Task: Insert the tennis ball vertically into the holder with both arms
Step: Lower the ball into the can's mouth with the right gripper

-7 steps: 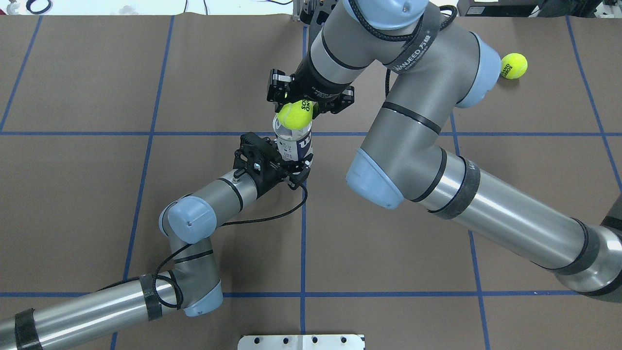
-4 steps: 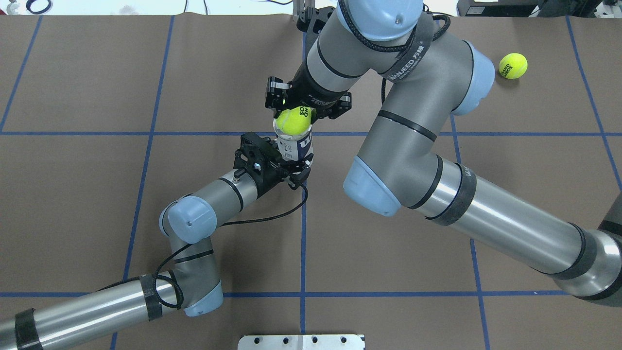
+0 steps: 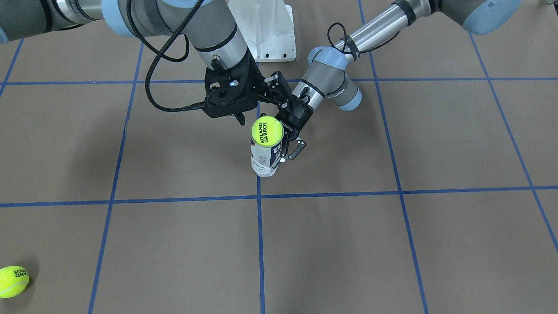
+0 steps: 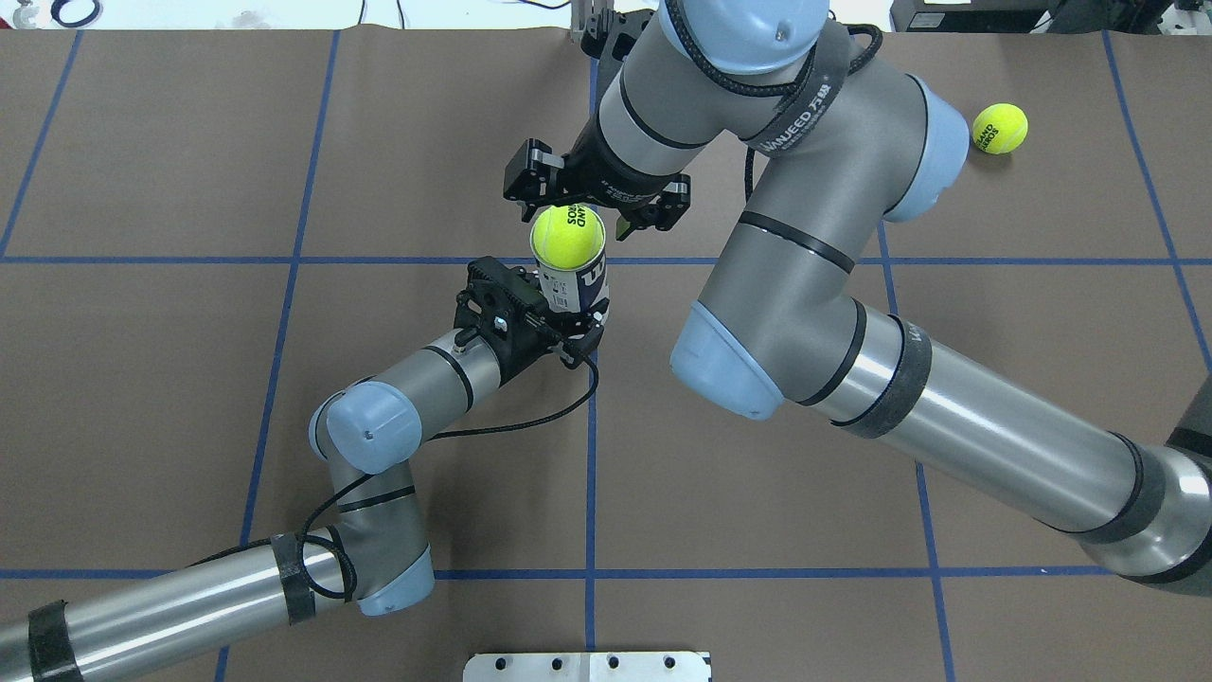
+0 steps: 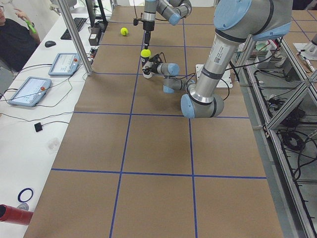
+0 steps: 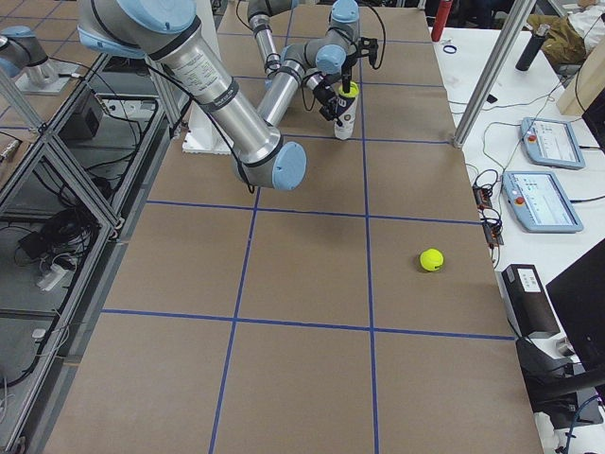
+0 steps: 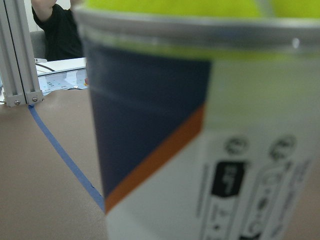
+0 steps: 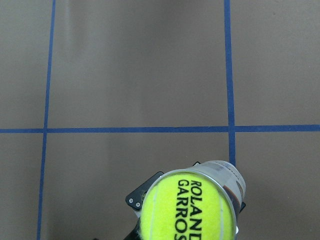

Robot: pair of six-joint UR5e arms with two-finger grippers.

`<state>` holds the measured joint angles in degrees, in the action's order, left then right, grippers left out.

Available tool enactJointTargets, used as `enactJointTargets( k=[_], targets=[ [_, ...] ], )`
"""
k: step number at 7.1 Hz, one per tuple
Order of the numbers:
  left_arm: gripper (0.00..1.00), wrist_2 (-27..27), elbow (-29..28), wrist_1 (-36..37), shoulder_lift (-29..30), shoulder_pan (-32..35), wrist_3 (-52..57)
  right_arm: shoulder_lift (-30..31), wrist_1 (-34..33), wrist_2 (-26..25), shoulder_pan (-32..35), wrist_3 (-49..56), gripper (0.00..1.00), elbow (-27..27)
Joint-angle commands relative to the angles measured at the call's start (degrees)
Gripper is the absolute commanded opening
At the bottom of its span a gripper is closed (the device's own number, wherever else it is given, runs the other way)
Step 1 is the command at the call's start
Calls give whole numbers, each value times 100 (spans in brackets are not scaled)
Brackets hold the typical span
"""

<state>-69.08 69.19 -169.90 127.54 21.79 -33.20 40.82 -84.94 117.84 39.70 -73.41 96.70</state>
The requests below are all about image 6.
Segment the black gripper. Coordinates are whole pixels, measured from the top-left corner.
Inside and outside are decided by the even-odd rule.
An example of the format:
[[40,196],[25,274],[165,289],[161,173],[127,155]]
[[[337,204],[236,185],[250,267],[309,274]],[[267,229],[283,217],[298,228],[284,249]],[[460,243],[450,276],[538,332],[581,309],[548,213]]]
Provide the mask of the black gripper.
[[349,54],[344,63],[341,65],[340,77],[342,78],[342,86],[345,91],[349,91],[354,83],[351,80],[353,68],[357,65],[357,52]]
[[321,81],[314,89],[313,95],[321,104],[320,114],[327,120],[337,119],[337,95],[332,86],[327,82]]

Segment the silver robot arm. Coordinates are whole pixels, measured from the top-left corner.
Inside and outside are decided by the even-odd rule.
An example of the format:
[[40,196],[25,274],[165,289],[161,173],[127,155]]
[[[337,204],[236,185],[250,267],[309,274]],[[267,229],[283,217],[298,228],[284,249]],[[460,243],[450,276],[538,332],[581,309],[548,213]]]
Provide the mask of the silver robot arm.
[[359,41],[359,6],[337,1],[321,39],[293,44],[277,55],[271,17],[294,9],[294,1],[251,1],[248,21],[266,59],[272,82],[259,106],[240,90],[204,40],[193,1],[81,1],[78,33],[82,44],[109,55],[150,58],[167,66],[199,107],[233,143],[233,171],[251,186],[292,190],[303,180],[306,154],[287,142],[278,124],[304,76],[316,69],[342,75]]
[[268,88],[257,107],[258,113],[272,125],[278,125],[294,95],[307,86],[321,104],[320,113],[327,120],[337,118],[337,95],[326,80],[340,73],[346,52],[330,36],[294,44],[277,51],[270,18],[294,9],[295,1],[250,1],[248,24],[264,60]]

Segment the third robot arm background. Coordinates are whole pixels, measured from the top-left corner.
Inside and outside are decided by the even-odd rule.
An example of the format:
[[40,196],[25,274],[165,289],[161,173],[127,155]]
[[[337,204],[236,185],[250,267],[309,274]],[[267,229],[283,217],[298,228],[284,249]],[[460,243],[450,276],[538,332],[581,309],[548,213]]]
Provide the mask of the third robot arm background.
[[1,30],[1,69],[16,79],[15,85],[22,93],[29,95],[57,95],[70,78],[60,76],[60,68],[28,26]]

